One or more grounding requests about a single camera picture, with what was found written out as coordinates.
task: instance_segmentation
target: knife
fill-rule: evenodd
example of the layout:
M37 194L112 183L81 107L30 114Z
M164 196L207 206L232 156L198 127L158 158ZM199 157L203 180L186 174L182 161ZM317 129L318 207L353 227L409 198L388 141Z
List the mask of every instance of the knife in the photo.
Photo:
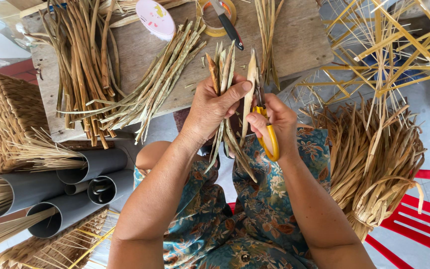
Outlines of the knife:
M216 13L218 14L218 19L220 19L220 22L222 22L223 28L225 28L225 31L230 39L235 40L235 46L239 50L243 50L242 39L240 38L240 35L236 31L230 19L228 19L228 17L225 15L225 8L218 0L210 0L210 3L212 3L212 6L215 8Z

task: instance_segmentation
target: packing tape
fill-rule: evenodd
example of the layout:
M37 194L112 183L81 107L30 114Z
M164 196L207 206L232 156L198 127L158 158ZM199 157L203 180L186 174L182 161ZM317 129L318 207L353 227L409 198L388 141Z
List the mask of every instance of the packing tape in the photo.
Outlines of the packing tape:
M228 17L233 25L235 25L236 21L236 8L235 5L230 0L222 0L222 6L228 11ZM212 3L210 0L199 0L197 5L197 16L200 16L202 19L200 21L200 27L206 25L204 21L204 17L202 15L202 9L205 11L208 7L210 7ZM204 31L205 34L208 34L213 37L220 37L226 35L226 31L223 27L221 28L213 28L207 25Z

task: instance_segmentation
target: hand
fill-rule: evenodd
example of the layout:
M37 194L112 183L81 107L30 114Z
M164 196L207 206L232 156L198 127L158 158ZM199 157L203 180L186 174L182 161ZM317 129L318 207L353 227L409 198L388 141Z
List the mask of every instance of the hand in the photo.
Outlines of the hand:
M240 105L239 100L251 89L251 82L237 73L233 75L232 84L224 94L217 96L212 78L202 80L197 86L194 102L181 133L201 143L200 146L210 139L222 120L235 113Z
M293 154L299 156L296 144L297 117L295 111L272 93L265 94L265 101L269 121L259 113L249 113L247 121L250 123L251 130L258 138L269 137L267 123L271 123L278 139L280 160L290 158ZM269 139L265 141L268 150L273 152L271 142L268 142Z

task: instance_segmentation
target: fingernail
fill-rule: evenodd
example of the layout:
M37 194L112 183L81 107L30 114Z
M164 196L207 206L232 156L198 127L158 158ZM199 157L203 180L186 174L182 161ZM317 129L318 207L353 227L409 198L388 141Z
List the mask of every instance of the fingernail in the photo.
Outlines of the fingernail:
M242 88L243 88L243 90L244 90L244 91L249 91L249 90L251 90L251 82L249 82L249 81L244 82L244 83L242 84Z

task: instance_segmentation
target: wooden board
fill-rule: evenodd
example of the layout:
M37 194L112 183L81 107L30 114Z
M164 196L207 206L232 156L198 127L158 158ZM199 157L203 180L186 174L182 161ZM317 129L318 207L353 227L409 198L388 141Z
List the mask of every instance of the wooden board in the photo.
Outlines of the wooden board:
M237 10L235 27L240 34L245 50L236 50L236 72L246 75L247 70L239 66L247 65L250 59L250 48L255 44L262 51L260 29L254 3L233 0ZM182 24L186 18L195 20L195 3L186 3L169 10L175 24ZM39 15L33 14L24 18L29 33L44 32ZM130 93L140 82L153 57L167 44L151 35L140 23L113 28L119 50L121 87ZM203 68L201 57L205 52L214 54L217 43L230 43L227 36L210 37L202 35L207 46L188 64L179 78L172 93L167 97L156 116L171 113L191 105L196 83L209 76L208 68ZM307 71L318 69L333 60L324 27L319 17L316 2L304 0L285 1L275 27L273 38L275 62L280 80L299 77ZM38 78L41 95L45 104L51 136L54 141L74 140L84 136L79 125L75 130L64 130L64 120L55 118L57 89L59 84L57 58L50 46L37 46L31 49L35 67L39 67L42 79ZM195 83L185 89L186 85Z
M6 0L20 11L43 3L43 0Z

